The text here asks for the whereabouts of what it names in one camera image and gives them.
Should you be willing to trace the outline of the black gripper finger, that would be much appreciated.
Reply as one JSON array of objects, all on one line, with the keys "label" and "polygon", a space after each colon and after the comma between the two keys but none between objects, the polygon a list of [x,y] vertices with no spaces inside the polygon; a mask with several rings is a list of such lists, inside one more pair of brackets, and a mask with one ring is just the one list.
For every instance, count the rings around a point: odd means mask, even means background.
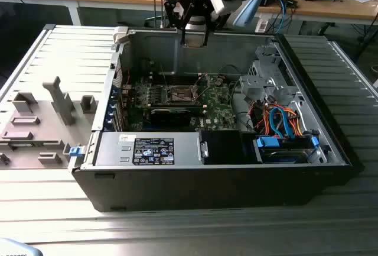
[{"label": "black gripper finger", "polygon": [[[182,8],[182,14],[175,12],[174,8],[179,5]],[[185,44],[185,28],[189,22],[189,0],[164,0],[164,8],[167,13],[170,25],[181,30],[181,44]]]},{"label": "black gripper finger", "polygon": [[203,38],[203,45],[208,43],[209,35],[215,31],[222,30],[225,25],[225,15],[219,15],[216,11],[211,12],[205,16],[205,33]]}]

